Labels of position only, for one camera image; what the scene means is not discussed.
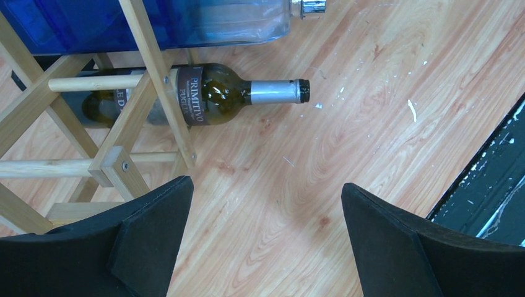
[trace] wooden dowel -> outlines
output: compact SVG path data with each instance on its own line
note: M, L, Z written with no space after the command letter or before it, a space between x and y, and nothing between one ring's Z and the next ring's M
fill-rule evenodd
M142 74L106 75L93 77L72 77L67 79L50 79L49 88L53 92L80 92L117 90L137 87Z
M135 163L170 163L176 152L132 153ZM93 159L0 161L0 178L76 178L91 177L88 171Z
M124 202L55 203L46 218L57 227L92 217L113 207L122 205L123 203Z

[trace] silver cap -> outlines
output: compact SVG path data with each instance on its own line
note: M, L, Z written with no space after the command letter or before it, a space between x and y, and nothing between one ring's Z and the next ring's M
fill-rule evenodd
M292 15L294 17L311 17L326 12L326 0L292 0Z
M326 11L326 0L303 0L303 15L323 14Z

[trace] paint stain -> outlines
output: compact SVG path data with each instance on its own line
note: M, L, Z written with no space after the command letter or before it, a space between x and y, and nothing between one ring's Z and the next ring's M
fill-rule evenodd
M332 220L330 220L329 217L321 218L320 221L319 221L320 229L324 229L324 227L328 226L328 224L330 224L330 222L332 222Z
M376 61L376 59L379 57L379 55L381 54L383 50L384 48L379 49L379 45L376 45L376 48L374 49L374 60L373 61Z
M222 162L221 164L219 164L219 171L222 172L222 173L226 173L226 174L229 174L229 175L234 175L235 174L235 168Z

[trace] bottle neck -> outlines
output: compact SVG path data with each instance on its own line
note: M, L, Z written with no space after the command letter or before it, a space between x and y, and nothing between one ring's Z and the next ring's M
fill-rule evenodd
M246 99L250 105L303 103L299 80L253 80Z

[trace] bottle cap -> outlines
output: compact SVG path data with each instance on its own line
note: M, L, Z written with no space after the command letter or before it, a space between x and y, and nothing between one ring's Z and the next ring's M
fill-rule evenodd
M303 0L303 17L326 12L326 0Z
M304 19L326 12L326 0L292 0L292 15Z
M310 102L310 81L306 79L299 80L299 92L301 96L301 103Z

